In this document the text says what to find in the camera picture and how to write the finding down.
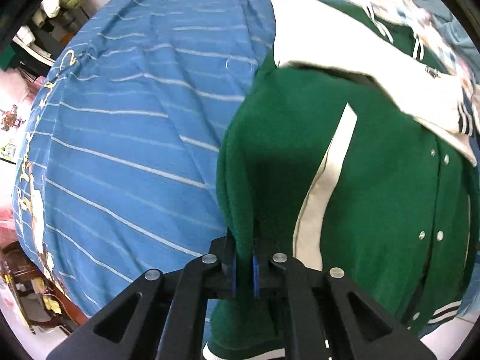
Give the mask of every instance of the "green garment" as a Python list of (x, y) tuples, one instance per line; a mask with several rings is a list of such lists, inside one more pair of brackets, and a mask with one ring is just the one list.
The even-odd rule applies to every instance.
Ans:
[(467, 287), (479, 232), (476, 170), (357, 78), (279, 69), (269, 55), (226, 131), (217, 197), (236, 239), (239, 298), (220, 302), (211, 317), (208, 347), (221, 358), (283, 347), (272, 310), (251, 295), (254, 234), (292, 255), (303, 200), (346, 104), (358, 120), (323, 220), (323, 269), (341, 267), (401, 319), (429, 261), (419, 315), (406, 322), (414, 333)]
[(11, 59), (15, 56), (15, 51), (10, 45), (8, 45), (5, 50), (0, 52), (0, 69), (6, 71)]

